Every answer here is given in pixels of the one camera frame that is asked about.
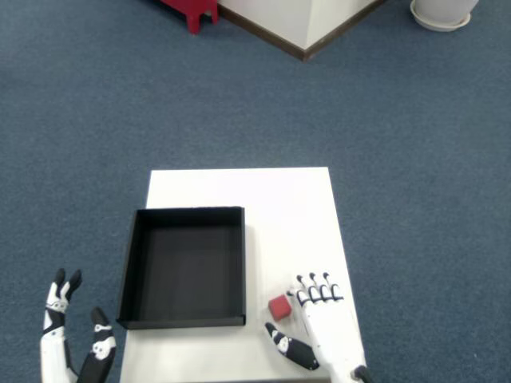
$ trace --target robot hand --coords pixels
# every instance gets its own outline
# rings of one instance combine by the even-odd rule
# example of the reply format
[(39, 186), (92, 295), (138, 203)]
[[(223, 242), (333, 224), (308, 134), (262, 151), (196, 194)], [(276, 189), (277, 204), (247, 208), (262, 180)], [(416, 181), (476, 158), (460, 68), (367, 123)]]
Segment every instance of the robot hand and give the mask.
[(94, 344), (77, 375), (71, 365), (69, 346), (65, 339), (65, 312), (73, 292), (81, 284), (77, 270), (68, 282), (60, 269), (46, 299), (45, 321), (41, 337), (42, 383), (103, 383), (115, 357), (115, 339), (105, 313), (96, 307), (91, 313)]
[(312, 347), (280, 333), (266, 323), (277, 349), (285, 357), (306, 369), (322, 365), (331, 375), (332, 383), (354, 383), (361, 379), (372, 382), (366, 367), (362, 340), (339, 285), (328, 273), (310, 278), (298, 275), (301, 289), (287, 292), (299, 304), (300, 314)]

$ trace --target black box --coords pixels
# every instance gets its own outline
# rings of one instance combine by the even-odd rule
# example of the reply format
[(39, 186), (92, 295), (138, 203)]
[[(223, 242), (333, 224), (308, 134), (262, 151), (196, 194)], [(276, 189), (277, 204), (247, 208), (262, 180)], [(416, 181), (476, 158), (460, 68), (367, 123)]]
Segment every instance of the black box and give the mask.
[(139, 210), (121, 284), (126, 329), (242, 326), (242, 207)]

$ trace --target blue carpet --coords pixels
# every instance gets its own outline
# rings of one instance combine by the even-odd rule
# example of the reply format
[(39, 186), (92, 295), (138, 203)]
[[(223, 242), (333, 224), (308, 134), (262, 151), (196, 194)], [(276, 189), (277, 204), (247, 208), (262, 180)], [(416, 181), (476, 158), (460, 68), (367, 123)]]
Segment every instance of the blue carpet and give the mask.
[(510, 14), (435, 34), (389, 0), (303, 64), (151, 0), (2, 2), (2, 381), (38, 379), (58, 267), (75, 365), (90, 309), (115, 318), (151, 169), (320, 165), (376, 381), (509, 381)]

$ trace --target robotic hand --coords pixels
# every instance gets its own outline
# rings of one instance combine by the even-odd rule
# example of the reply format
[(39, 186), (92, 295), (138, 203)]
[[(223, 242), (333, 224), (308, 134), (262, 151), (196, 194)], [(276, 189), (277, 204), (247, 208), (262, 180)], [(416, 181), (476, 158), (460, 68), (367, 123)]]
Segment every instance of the robotic hand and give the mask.
[(280, 333), (266, 323), (277, 349), (288, 359), (306, 369), (326, 368), (332, 383), (353, 383), (362, 380), (371, 383), (362, 348), (362, 340), (350, 308), (341, 294), (339, 285), (324, 273), (310, 278), (298, 275), (302, 289), (287, 292), (300, 307), (301, 317), (312, 347)]
[(77, 270), (68, 282), (64, 279), (65, 272), (60, 269), (46, 299), (41, 337), (42, 383), (103, 383), (115, 357), (112, 326), (99, 307), (93, 309), (94, 344), (77, 375), (71, 365), (65, 339), (65, 312), (73, 292), (81, 284), (81, 272)]

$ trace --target white table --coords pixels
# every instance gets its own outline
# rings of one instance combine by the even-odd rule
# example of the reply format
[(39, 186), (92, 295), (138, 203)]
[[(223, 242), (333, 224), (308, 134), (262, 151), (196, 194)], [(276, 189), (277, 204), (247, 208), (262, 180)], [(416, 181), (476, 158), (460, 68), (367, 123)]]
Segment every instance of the white table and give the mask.
[[(297, 274), (329, 271), (355, 306), (327, 168), (153, 171), (147, 208), (242, 206), (247, 325), (129, 330), (122, 383), (302, 380), (327, 377), (279, 355), (264, 328), (268, 300)], [(279, 330), (308, 341), (298, 315)]]

